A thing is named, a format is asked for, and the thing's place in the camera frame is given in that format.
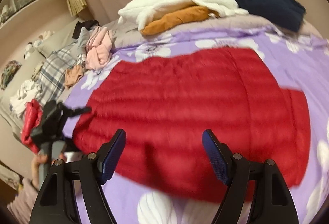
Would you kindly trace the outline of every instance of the blue gripper pad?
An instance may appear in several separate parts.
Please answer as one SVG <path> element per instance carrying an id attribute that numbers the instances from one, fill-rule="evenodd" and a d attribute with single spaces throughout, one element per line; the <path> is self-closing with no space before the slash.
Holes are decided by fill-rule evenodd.
<path id="1" fill-rule="evenodd" d="M 205 130 L 203 132 L 202 144 L 206 150 L 217 179 L 222 181 L 225 185 L 228 185 L 230 183 L 230 178 L 228 177 L 228 164 L 220 151 L 220 142 L 211 130 Z"/>
<path id="2" fill-rule="evenodd" d="M 118 129 L 110 142 L 103 144 L 97 152 L 97 154 L 99 153 L 98 170 L 100 172 L 98 180 L 101 185 L 104 185 L 106 181 L 112 178 L 116 165 L 126 146 L 126 141 L 125 131 Z"/>

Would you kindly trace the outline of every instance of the person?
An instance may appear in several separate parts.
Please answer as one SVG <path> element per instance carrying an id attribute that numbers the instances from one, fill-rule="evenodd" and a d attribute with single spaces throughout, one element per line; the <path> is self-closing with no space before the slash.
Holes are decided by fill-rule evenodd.
<path id="1" fill-rule="evenodd" d="M 66 162 L 66 157 L 59 158 Z M 23 189 L 6 207 L 0 207 L 0 219 L 4 224 L 29 224 L 33 205 L 39 190 L 39 167 L 48 160 L 47 155 L 36 155 L 31 162 L 32 180 L 24 178 Z"/>

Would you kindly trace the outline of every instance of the folded dark blue clothing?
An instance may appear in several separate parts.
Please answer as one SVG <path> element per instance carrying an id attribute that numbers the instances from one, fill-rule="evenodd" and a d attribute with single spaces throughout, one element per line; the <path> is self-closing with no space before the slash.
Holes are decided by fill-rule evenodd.
<path id="1" fill-rule="evenodd" d="M 236 0 L 240 8 L 262 16 L 272 23 L 298 32 L 305 8 L 295 0 Z"/>

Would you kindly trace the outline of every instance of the red fabric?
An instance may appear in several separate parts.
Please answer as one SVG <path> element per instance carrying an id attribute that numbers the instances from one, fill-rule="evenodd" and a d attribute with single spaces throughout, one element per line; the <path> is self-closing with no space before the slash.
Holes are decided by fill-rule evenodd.
<path id="1" fill-rule="evenodd" d="M 24 145 L 37 154 L 40 149 L 33 143 L 30 133 L 32 128 L 36 127 L 41 120 L 42 110 L 36 99 L 26 103 L 25 121 L 21 132 L 21 140 Z"/>
<path id="2" fill-rule="evenodd" d="M 248 160 L 274 159 L 288 186 L 300 184 L 308 163 L 306 98 L 281 89 L 251 49 L 122 61 L 87 106 L 92 112 L 73 132 L 78 148 L 96 152 L 122 128 L 127 145 L 116 172 L 175 196 L 223 198 L 202 146 L 205 129 Z"/>

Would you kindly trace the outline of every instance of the purple bed sheet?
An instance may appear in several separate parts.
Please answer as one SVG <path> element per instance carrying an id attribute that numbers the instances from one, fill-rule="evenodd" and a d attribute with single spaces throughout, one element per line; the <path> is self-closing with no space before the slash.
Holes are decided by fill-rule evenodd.
<path id="1" fill-rule="evenodd" d="M 329 49 L 328 41 L 316 37 L 285 37 L 272 27 L 257 29 L 198 29 L 159 36 L 119 49 L 101 71 L 90 71 L 73 88 L 65 104 L 84 106 L 92 91 L 100 86 L 121 60 L 141 62 L 152 56 L 170 58 L 202 49 L 229 45 L 252 48 L 264 61 L 282 87 L 300 89 L 307 98 L 310 122 L 310 158 L 300 186 L 290 189 L 299 222 L 308 224 L 329 193 Z M 78 117 L 70 119 L 64 134 L 72 137 Z M 118 224 L 210 224 L 218 205 L 191 199 L 169 197 L 157 190 L 114 174 L 103 187 Z M 83 224 L 89 224 L 81 193 L 77 204 Z M 240 222 L 246 221 L 245 203 Z"/>

